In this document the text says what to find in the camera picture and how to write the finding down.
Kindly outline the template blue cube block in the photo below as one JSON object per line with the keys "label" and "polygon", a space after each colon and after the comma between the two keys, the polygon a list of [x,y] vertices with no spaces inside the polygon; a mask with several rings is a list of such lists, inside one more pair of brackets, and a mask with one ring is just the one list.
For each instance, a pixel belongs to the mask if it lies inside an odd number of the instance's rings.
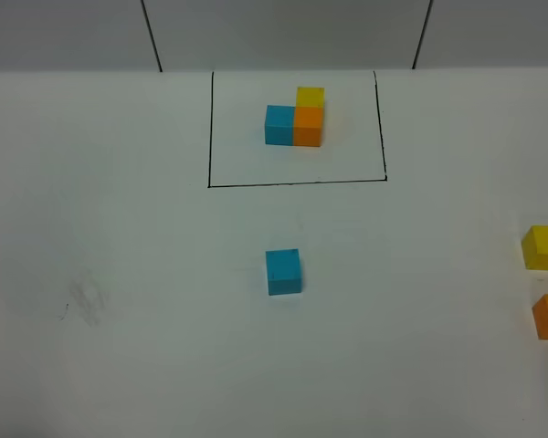
{"label": "template blue cube block", "polygon": [[295,108],[293,106],[267,106],[264,123],[264,135],[267,144],[293,145],[294,114]]}

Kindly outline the template orange cube block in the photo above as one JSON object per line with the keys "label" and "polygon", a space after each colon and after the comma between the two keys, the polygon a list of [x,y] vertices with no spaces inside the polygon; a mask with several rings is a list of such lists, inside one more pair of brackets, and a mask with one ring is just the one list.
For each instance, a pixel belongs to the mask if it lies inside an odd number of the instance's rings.
{"label": "template orange cube block", "polygon": [[293,121],[293,145],[320,147],[323,121],[323,108],[296,107]]}

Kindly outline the template yellow cube block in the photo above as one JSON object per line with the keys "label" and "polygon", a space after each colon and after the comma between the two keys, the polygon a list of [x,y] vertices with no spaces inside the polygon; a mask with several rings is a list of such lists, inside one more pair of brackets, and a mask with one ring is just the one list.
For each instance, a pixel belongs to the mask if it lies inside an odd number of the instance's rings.
{"label": "template yellow cube block", "polygon": [[325,88],[297,87],[296,106],[323,109]]}

